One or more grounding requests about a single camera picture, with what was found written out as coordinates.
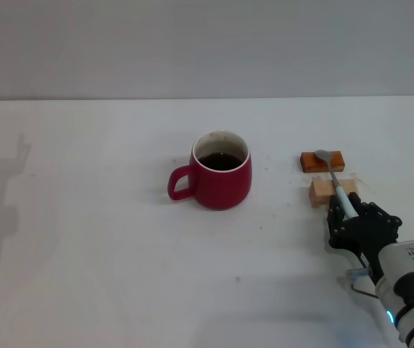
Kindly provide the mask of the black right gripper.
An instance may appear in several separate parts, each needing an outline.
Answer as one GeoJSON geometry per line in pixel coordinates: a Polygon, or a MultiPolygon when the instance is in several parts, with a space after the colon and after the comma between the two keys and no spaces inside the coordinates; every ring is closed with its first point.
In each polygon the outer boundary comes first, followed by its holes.
{"type": "Polygon", "coordinates": [[[374,202],[363,202],[355,192],[349,194],[349,201],[357,217],[345,220],[345,211],[337,196],[329,200],[329,245],[353,253],[363,266],[369,267],[371,279],[381,279],[384,272],[378,254],[385,246],[397,242],[402,220],[374,202]]]}

